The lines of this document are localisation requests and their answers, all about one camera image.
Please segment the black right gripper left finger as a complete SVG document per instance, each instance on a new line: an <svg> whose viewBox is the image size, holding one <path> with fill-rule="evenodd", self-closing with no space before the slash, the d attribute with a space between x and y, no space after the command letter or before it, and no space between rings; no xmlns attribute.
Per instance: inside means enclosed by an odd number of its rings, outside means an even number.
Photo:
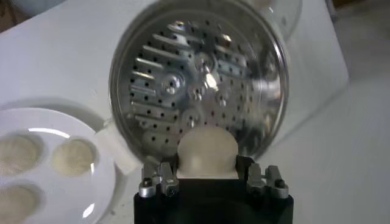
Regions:
<svg viewBox="0 0 390 224"><path fill-rule="evenodd" d="M144 163L141 170L141 183L138 195L141 198L151 198L157 195L157 188L163 195L174 197L179 192L179 179L177 178L178 156L163 158L157 163Z"/></svg>

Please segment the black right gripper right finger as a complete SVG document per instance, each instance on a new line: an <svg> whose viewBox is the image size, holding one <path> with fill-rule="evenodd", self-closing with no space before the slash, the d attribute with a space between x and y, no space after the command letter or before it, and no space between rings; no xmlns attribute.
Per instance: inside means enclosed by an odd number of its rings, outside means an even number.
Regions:
<svg viewBox="0 0 390 224"><path fill-rule="evenodd" d="M271 197L284 200L289 197L289 186L277 166L268 166L264 172L252 158L236 157L238 178L245 182L247 192L257 197Z"/></svg>

